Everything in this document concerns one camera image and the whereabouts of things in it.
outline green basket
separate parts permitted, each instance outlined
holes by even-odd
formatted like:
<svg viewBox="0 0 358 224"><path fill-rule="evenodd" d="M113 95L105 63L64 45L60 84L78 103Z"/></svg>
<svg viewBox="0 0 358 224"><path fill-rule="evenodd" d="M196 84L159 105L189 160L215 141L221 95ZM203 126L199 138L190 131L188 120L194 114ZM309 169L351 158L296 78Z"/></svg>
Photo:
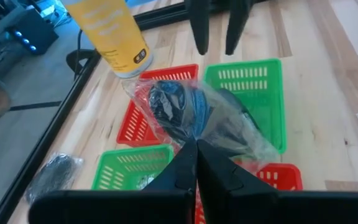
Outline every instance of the green basket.
<svg viewBox="0 0 358 224"><path fill-rule="evenodd" d="M262 134L277 149L287 149L282 66L279 59L210 65L204 81L214 89L225 88L241 100Z"/></svg>
<svg viewBox="0 0 358 224"><path fill-rule="evenodd" d="M140 190L142 178L156 178L171 162L173 148L168 144L108 151L100 158L93 190Z"/></svg>

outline bottle label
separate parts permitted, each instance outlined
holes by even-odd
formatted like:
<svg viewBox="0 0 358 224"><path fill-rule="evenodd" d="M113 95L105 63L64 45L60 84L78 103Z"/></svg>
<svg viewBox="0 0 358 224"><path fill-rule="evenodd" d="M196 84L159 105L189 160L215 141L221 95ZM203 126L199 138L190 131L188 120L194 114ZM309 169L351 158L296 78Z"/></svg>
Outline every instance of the bottle label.
<svg viewBox="0 0 358 224"><path fill-rule="evenodd" d="M63 0L68 12L115 72L131 72L150 51L124 0Z"/></svg>

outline red basket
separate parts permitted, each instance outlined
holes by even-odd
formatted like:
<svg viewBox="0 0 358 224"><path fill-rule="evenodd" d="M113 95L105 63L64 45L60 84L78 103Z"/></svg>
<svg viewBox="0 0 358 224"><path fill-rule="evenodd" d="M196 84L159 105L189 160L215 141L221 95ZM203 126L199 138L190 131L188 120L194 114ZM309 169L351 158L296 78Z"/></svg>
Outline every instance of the red basket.
<svg viewBox="0 0 358 224"><path fill-rule="evenodd" d="M303 190L301 172L292 164L269 164L257 173L257 177L278 190ZM198 187L196 192L195 223L206 223Z"/></svg>
<svg viewBox="0 0 358 224"><path fill-rule="evenodd" d="M187 80L197 79L198 65L184 65L172 68L147 71L141 73L139 78L154 80ZM124 120L117 135L117 143L132 147L152 146L160 144L147 124L142 112L136 108L131 100L125 113Z"/></svg>

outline floor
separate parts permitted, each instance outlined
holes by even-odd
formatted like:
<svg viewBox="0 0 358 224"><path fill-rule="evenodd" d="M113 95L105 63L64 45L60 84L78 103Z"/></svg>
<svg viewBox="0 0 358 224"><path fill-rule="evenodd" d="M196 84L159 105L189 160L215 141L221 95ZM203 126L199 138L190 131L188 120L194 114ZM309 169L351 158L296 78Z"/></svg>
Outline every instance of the floor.
<svg viewBox="0 0 358 224"><path fill-rule="evenodd" d="M25 57L6 74L2 80L13 106L64 100L73 84L73 72L65 57L76 49L79 29L74 21L57 27L60 37L45 55ZM94 48L85 35L81 48ZM0 200L57 109L10 111L0 119Z"/></svg>

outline wooden table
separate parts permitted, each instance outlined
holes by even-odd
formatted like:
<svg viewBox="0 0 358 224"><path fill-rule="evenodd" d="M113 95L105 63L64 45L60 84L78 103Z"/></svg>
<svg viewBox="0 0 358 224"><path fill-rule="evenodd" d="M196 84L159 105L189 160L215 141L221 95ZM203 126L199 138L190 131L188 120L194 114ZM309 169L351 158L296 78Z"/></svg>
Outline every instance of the wooden table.
<svg viewBox="0 0 358 224"><path fill-rule="evenodd" d="M301 170L306 190L358 190L358 0L279 0L256 4L232 56L224 54L229 14L210 19L209 51L200 56L188 21L143 32L154 50L149 69L188 63L278 57L288 149L282 162ZM129 97L102 60L49 150L82 157L73 189L90 189L100 155L128 146L116 136ZM21 201L10 223L26 223Z"/></svg>

